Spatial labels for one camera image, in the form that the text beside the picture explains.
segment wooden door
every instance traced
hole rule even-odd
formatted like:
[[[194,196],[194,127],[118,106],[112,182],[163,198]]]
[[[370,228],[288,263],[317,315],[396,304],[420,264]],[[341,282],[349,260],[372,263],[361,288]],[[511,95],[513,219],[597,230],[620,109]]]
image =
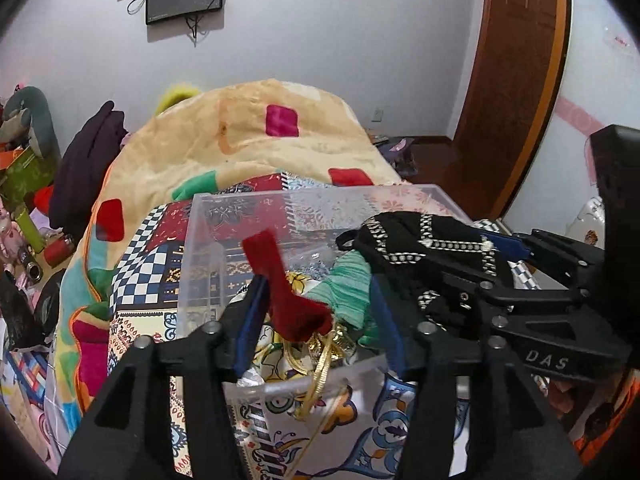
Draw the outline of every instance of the wooden door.
[[[499,216],[542,137],[566,51],[566,0],[485,0],[446,191],[471,218]]]

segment red fabric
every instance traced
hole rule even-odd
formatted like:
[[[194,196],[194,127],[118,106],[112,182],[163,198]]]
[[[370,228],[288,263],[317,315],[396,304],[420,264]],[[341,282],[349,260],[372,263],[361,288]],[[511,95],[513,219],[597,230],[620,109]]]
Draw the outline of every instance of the red fabric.
[[[327,334],[333,321],[331,311],[319,301],[297,296],[284,273],[276,237],[265,230],[242,241],[242,248],[255,274],[269,280],[269,313],[273,329],[291,342],[306,342],[315,332]]]
[[[75,319],[72,333],[79,346],[78,380],[95,397],[107,378],[109,331]]]
[[[103,242],[119,242],[124,238],[122,202],[118,198],[100,204],[95,218],[95,237]]]
[[[329,168],[334,186],[373,186],[373,181],[358,168]]]
[[[299,137],[297,112],[280,105],[268,105],[264,131],[270,137]]]
[[[49,216],[49,201],[51,200],[51,195],[53,193],[53,186],[43,187],[36,191],[33,197],[33,203],[38,208],[38,210],[44,214]]]
[[[253,192],[253,191],[280,191],[282,190],[282,178],[279,173],[271,173],[270,175],[258,176],[255,178],[249,178],[236,186],[232,186],[229,190],[225,190],[225,192]],[[235,227],[240,230],[246,231],[250,229],[248,227],[249,223],[255,223],[256,217],[261,216],[264,217],[266,213],[266,208],[269,207],[268,218],[274,218],[273,222],[276,225],[287,225],[286,219],[286,204],[282,201],[281,198],[272,198],[269,201],[268,198],[264,200],[254,200],[254,203],[257,204],[256,212],[248,211],[247,214],[227,214],[225,224],[219,225],[216,228],[218,236],[231,237],[234,236],[230,233],[229,229],[233,228],[233,219],[236,216],[236,220],[238,221]],[[180,202],[173,202],[169,204],[162,215],[161,221],[156,226],[152,237],[149,242],[146,244],[145,251],[151,251],[156,247],[164,244],[167,240],[178,240],[183,242],[187,235],[187,225],[189,224],[189,214],[191,213],[191,200],[181,200]],[[283,236],[286,233],[284,231],[278,232],[279,236]]]

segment pink toy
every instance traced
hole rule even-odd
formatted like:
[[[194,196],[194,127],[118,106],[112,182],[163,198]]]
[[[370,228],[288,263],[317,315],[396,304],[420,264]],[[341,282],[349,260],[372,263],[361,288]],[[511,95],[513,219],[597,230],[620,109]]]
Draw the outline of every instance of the pink toy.
[[[20,228],[16,222],[11,221],[11,215],[4,209],[2,200],[0,200],[0,259],[10,266],[7,270],[12,272],[18,259],[18,250],[26,243],[20,232]]]

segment blanket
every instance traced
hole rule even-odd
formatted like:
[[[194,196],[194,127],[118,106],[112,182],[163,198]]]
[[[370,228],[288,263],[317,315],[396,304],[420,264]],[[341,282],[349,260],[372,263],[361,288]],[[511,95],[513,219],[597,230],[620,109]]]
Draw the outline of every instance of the blanket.
[[[336,185],[401,181],[347,103],[267,80],[206,92],[169,108],[130,138],[109,168],[60,290],[53,367],[69,433],[106,370],[108,283],[148,213],[175,198],[289,171]],[[90,365],[79,367],[82,361]]]

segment door frame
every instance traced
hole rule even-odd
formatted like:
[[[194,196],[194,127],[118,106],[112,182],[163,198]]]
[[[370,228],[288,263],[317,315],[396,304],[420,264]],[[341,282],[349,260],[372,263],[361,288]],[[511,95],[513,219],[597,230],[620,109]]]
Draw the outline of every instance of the door frame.
[[[460,114],[460,121],[456,129],[456,135],[458,134],[458,131],[462,130],[466,125],[470,110],[470,97],[474,94],[478,84],[480,72],[478,61],[482,59],[482,56],[484,56],[487,31],[489,27],[490,9],[491,0],[484,0],[480,35],[478,37],[478,49],[476,50],[474,67],[471,73],[468,91],[466,93],[465,104],[463,105],[462,113]],[[511,202],[513,202],[521,184],[527,176],[527,171],[529,171],[529,167],[533,162],[538,147],[540,146],[540,142],[542,142],[542,138],[546,132],[546,127],[549,123],[558,97],[562,74],[564,73],[564,62],[566,60],[566,53],[569,45],[571,9],[571,0],[556,0],[556,30],[554,32],[554,40],[551,47],[549,67],[546,72],[545,83],[542,94],[540,95],[540,101],[538,102],[538,108],[536,109],[534,119],[529,128],[529,133],[527,134],[522,150],[520,151],[520,155],[511,170],[511,174],[502,188],[500,195],[498,195],[498,198],[492,205],[490,213],[490,217],[492,219],[504,215],[511,205]]]

